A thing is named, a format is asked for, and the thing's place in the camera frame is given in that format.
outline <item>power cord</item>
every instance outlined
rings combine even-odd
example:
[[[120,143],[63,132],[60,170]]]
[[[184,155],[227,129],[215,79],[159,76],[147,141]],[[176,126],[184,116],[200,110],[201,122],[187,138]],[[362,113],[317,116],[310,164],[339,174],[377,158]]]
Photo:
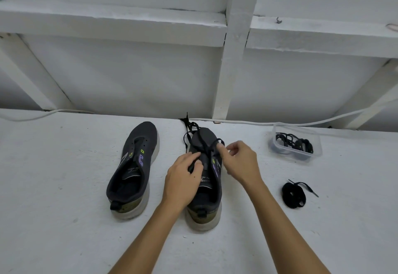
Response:
[[[67,110],[67,109],[61,109],[61,110],[52,110],[49,112],[45,112],[44,114],[37,116],[37,117],[33,117],[33,118],[27,118],[27,119],[16,119],[16,118],[11,118],[8,117],[7,115],[4,114],[0,114],[0,118],[7,120],[7,121],[11,121],[11,122],[25,122],[25,121],[32,121],[32,120],[37,120],[37,119],[41,119],[47,116],[50,116],[52,114],[55,114],[57,112],[72,112],[72,113],[84,113],[84,114],[94,114],[93,112],[90,111],[86,111],[86,110]]]
[[[321,121],[310,122],[310,123],[301,123],[301,124],[291,124],[291,123],[283,123],[283,124],[285,126],[311,126],[311,125],[316,125],[316,124],[322,124],[322,123],[330,122],[330,121],[337,120],[337,119],[340,119],[340,118],[344,118],[344,117],[347,117],[347,116],[360,114],[360,113],[363,113],[363,112],[365,112],[367,110],[371,110],[373,108],[377,108],[377,107],[380,107],[380,106],[386,106],[386,105],[388,105],[388,104],[390,104],[392,102],[395,102],[395,101],[398,101],[398,98],[394,99],[394,100],[387,101],[387,102],[380,103],[378,105],[373,105],[373,106],[368,107],[368,108],[363,108],[361,110],[356,110],[356,111],[353,111],[353,112],[350,112],[350,113],[346,113],[346,114],[343,114],[343,115],[335,116],[335,117],[332,117],[332,118],[329,118],[329,119],[325,119],[325,120],[321,120]],[[271,126],[271,125],[274,125],[275,123],[277,123],[277,122],[261,123],[261,122],[206,119],[206,118],[191,118],[191,120],[195,120],[195,121],[212,121],[212,122],[222,122],[222,123],[238,123],[238,124],[249,124],[249,125],[259,125],[259,126]]]

